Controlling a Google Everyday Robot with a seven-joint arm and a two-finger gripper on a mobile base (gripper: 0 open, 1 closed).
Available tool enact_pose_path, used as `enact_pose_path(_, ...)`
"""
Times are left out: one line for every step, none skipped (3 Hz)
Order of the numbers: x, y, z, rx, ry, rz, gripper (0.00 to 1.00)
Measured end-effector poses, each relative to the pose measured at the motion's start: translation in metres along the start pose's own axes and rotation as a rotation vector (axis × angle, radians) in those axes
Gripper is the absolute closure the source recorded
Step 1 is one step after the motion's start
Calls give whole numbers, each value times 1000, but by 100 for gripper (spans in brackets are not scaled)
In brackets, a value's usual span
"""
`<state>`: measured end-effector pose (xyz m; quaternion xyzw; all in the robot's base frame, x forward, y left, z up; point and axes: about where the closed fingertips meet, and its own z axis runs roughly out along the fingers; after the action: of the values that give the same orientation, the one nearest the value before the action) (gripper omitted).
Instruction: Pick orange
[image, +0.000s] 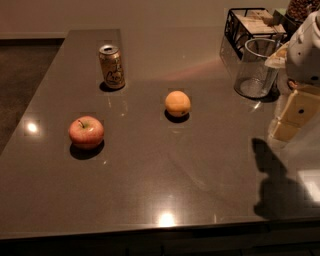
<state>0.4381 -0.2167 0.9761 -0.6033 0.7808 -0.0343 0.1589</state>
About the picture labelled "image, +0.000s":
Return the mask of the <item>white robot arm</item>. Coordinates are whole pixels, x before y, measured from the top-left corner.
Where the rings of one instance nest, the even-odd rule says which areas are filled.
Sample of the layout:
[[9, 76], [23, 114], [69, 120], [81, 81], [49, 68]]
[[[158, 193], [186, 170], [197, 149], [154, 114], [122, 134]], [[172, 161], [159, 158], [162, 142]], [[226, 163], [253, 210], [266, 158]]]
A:
[[269, 133], [288, 142], [320, 110], [320, 12], [311, 13], [265, 65], [278, 70], [280, 92]]

